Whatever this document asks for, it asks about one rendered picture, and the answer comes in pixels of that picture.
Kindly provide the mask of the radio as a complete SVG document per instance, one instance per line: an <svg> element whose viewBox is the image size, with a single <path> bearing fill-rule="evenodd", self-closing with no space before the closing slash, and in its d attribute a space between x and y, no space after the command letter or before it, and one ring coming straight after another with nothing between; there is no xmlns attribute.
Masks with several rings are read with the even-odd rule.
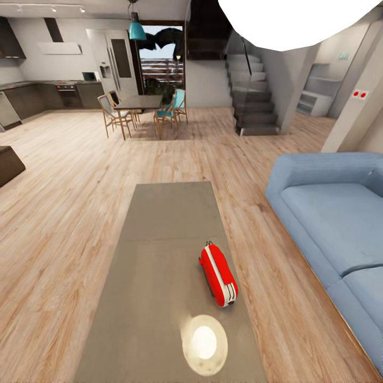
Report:
<svg viewBox="0 0 383 383"><path fill-rule="evenodd" d="M239 291L221 250L215 244L208 243L202 250L199 263L217 304L221 307L232 305Z"/></svg>

